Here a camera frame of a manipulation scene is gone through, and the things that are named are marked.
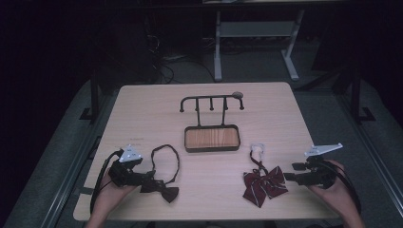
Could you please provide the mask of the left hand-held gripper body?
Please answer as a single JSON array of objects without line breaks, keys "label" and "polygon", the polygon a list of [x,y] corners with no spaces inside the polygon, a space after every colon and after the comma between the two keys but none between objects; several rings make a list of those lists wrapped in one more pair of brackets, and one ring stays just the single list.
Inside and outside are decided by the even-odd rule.
[{"label": "left hand-held gripper body", "polygon": [[119,159],[112,163],[108,171],[108,175],[117,186],[140,186],[150,179],[150,173],[133,171],[136,165],[142,163],[143,157],[131,144],[121,149],[118,156]]}]

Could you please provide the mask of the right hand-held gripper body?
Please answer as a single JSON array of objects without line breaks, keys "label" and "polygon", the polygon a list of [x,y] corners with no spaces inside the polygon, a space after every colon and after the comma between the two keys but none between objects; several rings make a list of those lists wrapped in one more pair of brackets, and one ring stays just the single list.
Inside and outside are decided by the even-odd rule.
[{"label": "right hand-held gripper body", "polygon": [[312,145],[311,149],[304,153],[306,157],[306,168],[310,170],[310,175],[314,177],[312,185],[320,185],[323,189],[331,187],[337,177],[337,167],[329,161],[323,159],[323,155],[342,148],[343,145]]}]

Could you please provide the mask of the black bow tie with strap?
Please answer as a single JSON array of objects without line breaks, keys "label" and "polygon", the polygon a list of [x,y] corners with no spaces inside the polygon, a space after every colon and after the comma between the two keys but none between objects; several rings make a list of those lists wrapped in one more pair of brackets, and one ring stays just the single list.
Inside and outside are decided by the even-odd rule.
[{"label": "black bow tie with strap", "polygon": [[174,153],[174,155],[176,157],[177,168],[176,168],[175,174],[173,175],[173,177],[169,181],[156,180],[154,178],[153,180],[147,180],[144,183],[147,183],[149,181],[155,181],[159,185],[159,189],[157,191],[155,191],[155,192],[159,192],[166,202],[171,203],[172,201],[174,201],[177,198],[177,196],[179,195],[179,191],[180,191],[179,187],[169,187],[170,183],[173,183],[173,182],[176,181],[176,178],[178,177],[179,171],[181,169],[181,160],[180,160],[179,153],[172,145],[163,144],[163,145],[160,145],[160,146],[158,146],[158,147],[156,147],[156,148],[154,148],[152,150],[152,152],[151,152],[151,162],[152,162],[152,170],[156,171],[156,163],[154,162],[154,156],[156,155],[156,153],[158,151],[160,151],[162,149],[166,149],[166,148],[169,148]]}]

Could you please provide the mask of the black hook rack wooden tray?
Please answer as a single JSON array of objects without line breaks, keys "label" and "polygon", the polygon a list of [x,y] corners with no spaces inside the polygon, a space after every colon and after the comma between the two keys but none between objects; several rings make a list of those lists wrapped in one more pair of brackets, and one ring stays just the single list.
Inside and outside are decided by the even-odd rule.
[{"label": "black hook rack wooden tray", "polygon": [[[184,112],[184,104],[194,101],[197,124],[184,129],[184,147],[188,153],[237,151],[240,148],[240,130],[236,124],[226,124],[226,111],[229,109],[228,100],[239,102],[239,110],[244,109],[243,94],[235,91],[232,94],[187,96],[180,102],[180,112]],[[208,109],[215,110],[214,101],[221,101],[221,123],[202,125],[201,101],[208,101]]]}]

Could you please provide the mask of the person's right hand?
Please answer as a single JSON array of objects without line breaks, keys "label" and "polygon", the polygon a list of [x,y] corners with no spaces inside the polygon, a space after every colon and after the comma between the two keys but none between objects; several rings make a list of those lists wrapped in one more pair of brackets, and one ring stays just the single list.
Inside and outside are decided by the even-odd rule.
[{"label": "person's right hand", "polygon": [[308,186],[308,189],[322,199],[344,220],[359,217],[355,203],[347,187],[340,179],[336,179],[335,183],[328,189],[322,189],[317,186]]}]

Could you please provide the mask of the person's left hand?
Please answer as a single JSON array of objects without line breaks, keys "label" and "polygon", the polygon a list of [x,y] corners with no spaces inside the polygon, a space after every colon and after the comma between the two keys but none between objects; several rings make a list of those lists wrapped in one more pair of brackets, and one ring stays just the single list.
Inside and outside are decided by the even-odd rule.
[{"label": "person's left hand", "polygon": [[102,181],[104,187],[95,201],[92,215],[107,216],[121,203],[121,201],[132,191],[136,186],[118,187],[108,174],[105,174]]}]

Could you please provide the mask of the black metal stand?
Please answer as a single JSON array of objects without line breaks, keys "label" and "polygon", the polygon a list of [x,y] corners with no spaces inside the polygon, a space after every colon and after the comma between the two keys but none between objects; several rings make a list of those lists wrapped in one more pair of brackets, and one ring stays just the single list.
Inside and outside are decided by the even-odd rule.
[{"label": "black metal stand", "polygon": [[361,90],[361,77],[357,63],[351,64],[351,102],[350,111],[353,119],[357,124],[362,122],[373,122],[375,120],[374,114],[368,107],[360,106],[360,90]]},{"label": "black metal stand", "polygon": [[90,107],[83,110],[80,119],[89,120],[92,124],[97,120],[100,107],[99,107],[99,77],[96,70],[93,70],[90,76]]}]

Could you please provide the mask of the grey metal rail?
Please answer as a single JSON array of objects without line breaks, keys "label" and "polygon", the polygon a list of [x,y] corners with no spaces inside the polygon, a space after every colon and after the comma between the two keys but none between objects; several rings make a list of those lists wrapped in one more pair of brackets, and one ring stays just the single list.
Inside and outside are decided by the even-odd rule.
[{"label": "grey metal rail", "polygon": [[373,141],[370,139],[370,136],[363,128],[362,121],[359,121],[356,117],[353,116],[348,100],[343,96],[336,96],[336,100],[343,112],[347,115],[347,118],[353,126],[353,129],[355,130],[358,138],[363,143],[365,150],[371,158],[375,172],[379,176],[380,181],[384,185],[395,208],[403,217],[403,191],[399,188],[389,168],[386,166],[385,162],[378,154],[378,150],[375,147]]},{"label": "grey metal rail", "polygon": [[45,216],[40,220],[40,228],[56,228],[76,181],[85,180],[87,170],[82,173],[82,169],[86,167],[92,149],[99,144],[116,98],[116,92],[100,95],[100,111],[94,120],[81,117],[92,105],[87,93],[78,94],[67,109],[41,159],[44,163],[41,175],[48,183],[48,190],[44,193],[47,193],[49,203]]}]

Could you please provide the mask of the white metal desk frame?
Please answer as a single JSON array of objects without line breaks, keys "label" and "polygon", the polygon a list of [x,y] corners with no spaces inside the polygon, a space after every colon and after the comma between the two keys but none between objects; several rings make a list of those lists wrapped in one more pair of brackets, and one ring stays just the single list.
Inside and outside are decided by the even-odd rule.
[{"label": "white metal desk frame", "polygon": [[299,6],[307,4],[308,6],[318,6],[319,4],[336,3],[343,0],[202,0],[207,7],[257,7],[262,10],[270,5],[287,4],[297,8],[297,14],[294,20],[267,20],[267,21],[222,21],[221,13],[223,9],[216,12],[215,24],[215,50],[214,50],[214,80],[222,81],[221,68],[221,39],[222,38],[260,38],[260,37],[287,37],[288,46],[281,51],[282,60],[287,68],[289,77],[292,81],[298,81],[299,76],[293,63],[292,52],[302,25],[303,17],[307,7]]}]

